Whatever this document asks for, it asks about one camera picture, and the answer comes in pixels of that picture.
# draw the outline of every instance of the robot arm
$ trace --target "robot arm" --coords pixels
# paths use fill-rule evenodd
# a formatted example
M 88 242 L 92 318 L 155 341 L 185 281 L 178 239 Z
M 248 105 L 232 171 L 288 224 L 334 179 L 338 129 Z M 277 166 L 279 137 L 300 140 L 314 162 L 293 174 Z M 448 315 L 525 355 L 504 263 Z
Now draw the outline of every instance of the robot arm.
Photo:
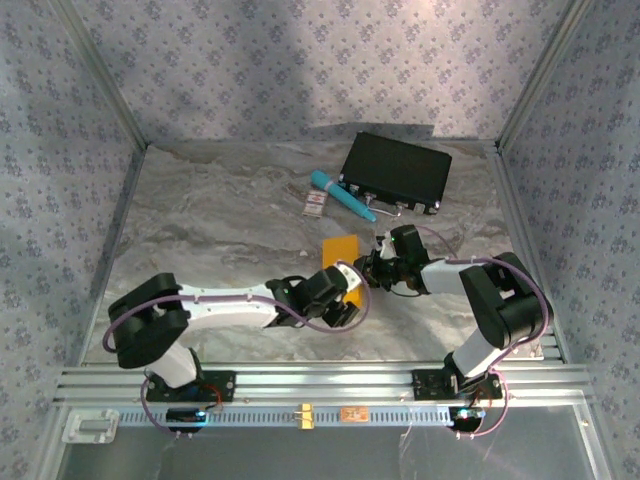
M 377 249 L 355 263 L 370 287 L 389 291 L 404 282 L 419 294 L 449 293 L 469 299 L 478 328 L 447 355 L 444 369 L 436 375 L 445 385 L 434 391 L 455 396 L 483 381 L 487 370 L 516 344 L 545 328 L 540 298 L 548 311 L 551 308 L 515 254 L 505 253 L 473 265 L 431 260 L 413 225 L 398 227 L 378 242 Z M 514 269 L 524 272 L 528 281 L 515 275 Z M 118 364 L 121 368 L 147 367 L 169 389 L 197 385 L 203 378 L 198 359 L 179 342 L 186 332 L 230 325 L 295 327 L 300 317 L 322 318 L 330 328 L 343 327 L 358 309 L 342 298 L 359 284 L 359 274 L 344 264 L 308 279 L 288 277 L 246 289 L 178 285 L 172 274 L 159 274 L 109 307 Z M 167 296 L 173 300 L 156 301 Z M 193 302 L 189 311 L 182 306 L 186 300 Z M 134 315 L 127 315 L 136 308 Z M 121 321 L 123 316 L 129 318 Z
M 343 303 L 344 295 L 358 285 L 360 277 L 345 264 L 336 264 L 312 277 L 270 280 L 243 289 L 204 289 L 178 285 L 173 274 L 162 273 L 120 298 L 109 307 L 109 317 L 121 368 L 147 367 L 167 387 L 177 389 L 198 383 L 201 370 L 193 350 L 180 343 L 182 335 L 214 327 L 270 328 L 297 326 L 299 320 L 287 310 L 306 318 L 322 318 L 330 328 L 350 323 L 358 309 Z M 175 298 L 156 301 L 161 298 Z M 182 301 L 193 305 L 185 310 Z M 119 320 L 127 312 L 147 308 Z
M 391 230 L 378 237 L 378 243 L 376 250 L 355 263 L 369 286 L 390 291 L 404 282 L 418 294 L 448 293 L 468 298 L 477 329 L 445 358 L 445 378 L 454 393 L 481 381 L 516 344 L 546 328 L 540 296 L 547 307 L 547 323 L 551 306 L 514 253 L 473 265 L 431 260 L 413 225 Z M 526 279 L 517 275 L 518 271 Z

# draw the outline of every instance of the black case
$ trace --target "black case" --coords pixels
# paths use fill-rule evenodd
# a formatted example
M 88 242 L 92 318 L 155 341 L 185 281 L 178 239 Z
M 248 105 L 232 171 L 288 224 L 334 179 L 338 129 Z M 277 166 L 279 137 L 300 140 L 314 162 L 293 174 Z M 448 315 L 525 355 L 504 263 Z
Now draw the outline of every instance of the black case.
M 440 208 L 451 155 L 360 132 L 340 173 L 340 183 L 357 196 L 435 214 Z

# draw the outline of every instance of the teal marker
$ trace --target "teal marker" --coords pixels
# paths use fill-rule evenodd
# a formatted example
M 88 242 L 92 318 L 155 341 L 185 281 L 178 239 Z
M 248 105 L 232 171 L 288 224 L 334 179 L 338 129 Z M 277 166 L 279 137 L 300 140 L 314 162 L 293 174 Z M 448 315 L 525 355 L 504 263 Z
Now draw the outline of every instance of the teal marker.
M 324 190 L 325 192 L 328 192 L 329 195 L 336 198 L 340 203 L 356 212 L 362 218 L 366 218 L 370 222 L 376 221 L 376 216 L 364 203 L 359 201 L 343 188 L 333 183 L 331 177 L 329 177 L 329 175 L 327 175 L 326 173 L 320 170 L 315 170 L 311 174 L 311 182 L 316 187 Z

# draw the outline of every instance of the marble surface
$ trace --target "marble surface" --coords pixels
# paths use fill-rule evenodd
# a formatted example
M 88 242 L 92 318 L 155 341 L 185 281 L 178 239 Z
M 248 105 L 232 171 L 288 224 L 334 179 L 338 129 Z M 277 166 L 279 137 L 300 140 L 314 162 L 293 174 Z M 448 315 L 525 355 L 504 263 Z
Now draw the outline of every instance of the marble surface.
M 350 143 L 185 143 L 150 147 L 117 248 L 85 362 L 114 362 L 100 339 L 107 307 L 159 272 L 179 283 L 243 287 L 321 268 L 322 240 L 356 233 L 369 251 L 374 236 L 415 223 L 440 232 L 460 258 L 512 249 L 486 144 L 430 143 L 453 156 L 440 213 L 378 215 L 372 224 L 329 199 L 323 218 L 301 215 L 310 173 L 337 176 Z M 431 257 L 446 250 L 424 235 Z M 327 335 L 310 329 L 221 327 L 186 338 L 205 362 L 296 360 L 441 360 L 475 328 L 466 298 L 396 297 L 373 291 L 367 321 Z M 529 357 L 532 350 L 519 352 Z

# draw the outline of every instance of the orange block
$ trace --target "orange block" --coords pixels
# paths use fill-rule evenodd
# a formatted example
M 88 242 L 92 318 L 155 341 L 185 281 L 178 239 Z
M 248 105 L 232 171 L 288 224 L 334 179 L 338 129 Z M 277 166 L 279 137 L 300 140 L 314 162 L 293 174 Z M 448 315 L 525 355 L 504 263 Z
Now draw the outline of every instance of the orange block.
M 330 267 L 337 261 L 353 264 L 360 256 L 358 247 L 358 236 L 348 235 L 346 237 L 327 238 L 322 242 L 322 268 Z M 349 292 L 345 297 L 345 302 L 352 302 L 356 307 L 362 307 L 362 287 L 358 287 Z

